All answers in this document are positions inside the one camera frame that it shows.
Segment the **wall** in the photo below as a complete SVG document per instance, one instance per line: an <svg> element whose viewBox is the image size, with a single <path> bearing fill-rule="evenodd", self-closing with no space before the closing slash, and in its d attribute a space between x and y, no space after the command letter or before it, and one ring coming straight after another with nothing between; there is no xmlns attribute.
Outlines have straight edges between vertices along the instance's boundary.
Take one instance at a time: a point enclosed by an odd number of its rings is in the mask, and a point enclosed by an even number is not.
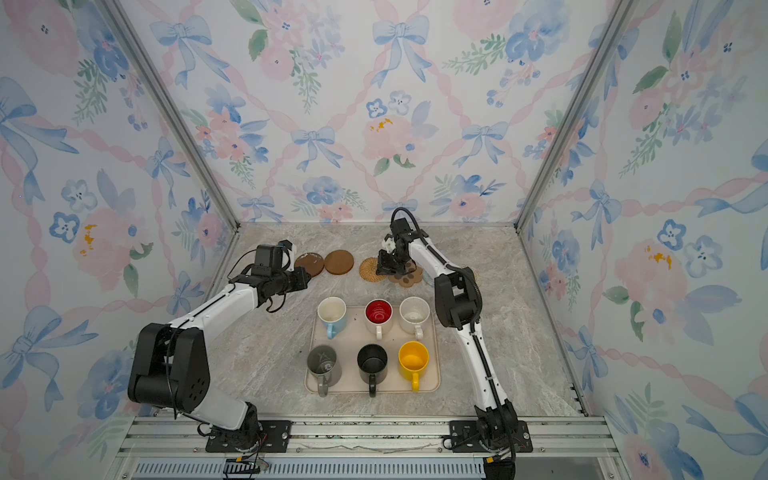
<svg viewBox="0 0 768 480"><path fill-rule="evenodd" d="M199 304L230 231L91 3L0 25L0 477L102 478L146 411L138 331Z"/></svg>
<svg viewBox="0 0 768 480"><path fill-rule="evenodd" d="M513 221L612 5L123 2L233 209L269 222Z"/></svg>
<svg viewBox="0 0 768 480"><path fill-rule="evenodd" d="M572 134L526 225L635 479L768 478L767 22L761 1L639 2L596 127Z"/></svg>

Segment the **cork coaster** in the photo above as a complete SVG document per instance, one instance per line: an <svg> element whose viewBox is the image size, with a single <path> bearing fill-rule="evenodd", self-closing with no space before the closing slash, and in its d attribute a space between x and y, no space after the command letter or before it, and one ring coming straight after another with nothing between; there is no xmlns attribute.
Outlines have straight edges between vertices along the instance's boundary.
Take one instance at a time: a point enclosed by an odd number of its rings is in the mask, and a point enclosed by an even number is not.
<svg viewBox="0 0 768 480"><path fill-rule="evenodd" d="M326 256L326 270L333 275L343 275L355 266L355 257L346 250L334 250Z"/></svg>
<svg viewBox="0 0 768 480"><path fill-rule="evenodd" d="M297 258L293 264L295 266L303 266L310 276L315 277L320 275L326 263L323 261L323 256L319 253L305 253Z"/></svg>
<svg viewBox="0 0 768 480"><path fill-rule="evenodd" d="M379 259L376 257L366 258L360 264L360 276L366 282L380 282L386 278L386 275L376 275L376 267L379 266Z"/></svg>

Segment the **mounting plate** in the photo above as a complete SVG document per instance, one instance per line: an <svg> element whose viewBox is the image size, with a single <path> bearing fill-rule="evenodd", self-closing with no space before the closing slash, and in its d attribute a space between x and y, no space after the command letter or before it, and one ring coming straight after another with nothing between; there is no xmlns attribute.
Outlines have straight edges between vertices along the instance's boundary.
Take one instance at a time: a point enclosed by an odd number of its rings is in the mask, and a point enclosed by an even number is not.
<svg viewBox="0 0 768 480"><path fill-rule="evenodd" d="M478 434L477 422L475 420L454 420L449 422L450 436L444 436L443 440L451 439L452 445L462 443ZM533 443L531 435L528 432L528 424L518 420L518 431L512 436L512 443L515 446L516 453L533 452ZM488 450L480 443L479 439L467 442L453 449L456 453L474 453L487 452Z"/></svg>
<svg viewBox="0 0 768 480"><path fill-rule="evenodd" d="M260 453L285 453L290 440L290 420L259 420L262 435L266 433L266 441L259 450ZM208 453L243 453L231 445L224 446L226 440L221 437L209 438L205 445Z"/></svg>

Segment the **brown coaster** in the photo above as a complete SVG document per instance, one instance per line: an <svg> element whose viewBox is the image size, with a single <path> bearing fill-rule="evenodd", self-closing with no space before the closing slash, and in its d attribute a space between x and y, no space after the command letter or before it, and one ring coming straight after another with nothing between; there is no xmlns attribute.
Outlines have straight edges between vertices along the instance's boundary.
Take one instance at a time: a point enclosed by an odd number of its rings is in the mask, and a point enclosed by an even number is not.
<svg viewBox="0 0 768 480"><path fill-rule="evenodd" d="M326 270L333 275L343 275L355 265L355 257L346 250L334 250L326 256Z"/></svg>
<svg viewBox="0 0 768 480"><path fill-rule="evenodd" d="M319 253L305 253L297 258L293 264L295 266L303 266L306 272L312 277L320 275L320 272L323 271L323 267L325 266L323 256Z"/></svg>
<svg viewBox="0 0 768 480"><path fill-rule="evenodd" d="M399 275L397 273L395 275L390 275L389 281L398 283L404 288L411 288L415 283L422 281L424 270L420 266L416 266L412 260L406 265L406 271L410 273L406 273L405 275Z"/></svg>
<svg viewBox="0 0 768 480"><path fill-rule="evenodd" d="M376 267L379 266L379 259L375 257L366 258L360 264L360 276L366 282L380 282L386 278L386 275L376 275Z"/></svg>

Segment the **white mug with blue handle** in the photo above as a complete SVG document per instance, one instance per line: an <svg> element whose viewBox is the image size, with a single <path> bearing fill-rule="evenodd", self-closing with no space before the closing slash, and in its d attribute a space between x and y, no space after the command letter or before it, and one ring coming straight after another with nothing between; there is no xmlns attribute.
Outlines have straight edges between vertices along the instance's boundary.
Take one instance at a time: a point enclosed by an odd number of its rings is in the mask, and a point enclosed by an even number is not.
<svg viewBox="0 0 768 480"><path fill-rule="evenodd" d="M317 316L326 326L328 340L331 340L346 326L346 303L338 296L329 296L317 306Z"/></svg>

